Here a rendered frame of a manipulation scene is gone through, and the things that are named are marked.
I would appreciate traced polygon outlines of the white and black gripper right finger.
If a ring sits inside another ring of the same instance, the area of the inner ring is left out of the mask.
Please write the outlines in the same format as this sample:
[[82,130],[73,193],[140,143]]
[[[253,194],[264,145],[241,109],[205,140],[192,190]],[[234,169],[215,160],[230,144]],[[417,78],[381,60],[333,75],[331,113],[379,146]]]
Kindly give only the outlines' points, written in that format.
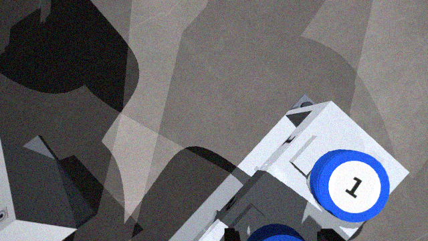
[[322,228],[321,231],[317,233],[317,241],[346,241],[346,240],[333,229]]

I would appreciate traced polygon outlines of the white two-button control box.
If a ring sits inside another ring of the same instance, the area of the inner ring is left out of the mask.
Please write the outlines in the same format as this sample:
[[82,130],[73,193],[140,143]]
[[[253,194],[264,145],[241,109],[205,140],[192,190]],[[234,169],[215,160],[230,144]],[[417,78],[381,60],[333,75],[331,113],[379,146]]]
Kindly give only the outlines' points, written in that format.
[[0,241],[62,241],[95,215],[40,135],[0,137]]

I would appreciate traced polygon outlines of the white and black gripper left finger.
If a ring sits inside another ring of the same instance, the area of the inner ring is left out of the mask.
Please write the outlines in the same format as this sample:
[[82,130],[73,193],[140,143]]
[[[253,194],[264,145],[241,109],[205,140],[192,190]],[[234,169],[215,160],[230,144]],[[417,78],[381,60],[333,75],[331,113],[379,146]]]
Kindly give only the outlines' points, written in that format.
[[241,241],[239,231],[235,231],[235,228],[225,228],[224,241]]

